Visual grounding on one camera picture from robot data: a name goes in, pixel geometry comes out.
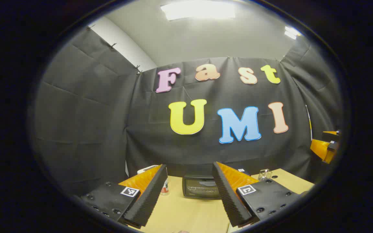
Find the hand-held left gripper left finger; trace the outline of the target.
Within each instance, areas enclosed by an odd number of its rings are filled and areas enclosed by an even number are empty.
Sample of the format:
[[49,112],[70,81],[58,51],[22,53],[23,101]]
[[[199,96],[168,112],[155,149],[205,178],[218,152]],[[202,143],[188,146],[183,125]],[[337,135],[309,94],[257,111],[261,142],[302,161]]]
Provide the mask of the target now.
[[73,200],[107,228],[145,227],[167,180],[167,166],[156,165],[126,180],[105,179],[73,194]]

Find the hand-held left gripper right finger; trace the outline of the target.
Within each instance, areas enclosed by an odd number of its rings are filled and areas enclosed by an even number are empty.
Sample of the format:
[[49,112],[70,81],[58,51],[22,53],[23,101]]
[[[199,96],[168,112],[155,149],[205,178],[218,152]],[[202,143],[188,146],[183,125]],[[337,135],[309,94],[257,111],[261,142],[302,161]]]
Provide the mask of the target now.
[[232,227],[263,221],[286,210],[307,193],[307,181],[283,169],[249,176],[214,162],[212,175]]

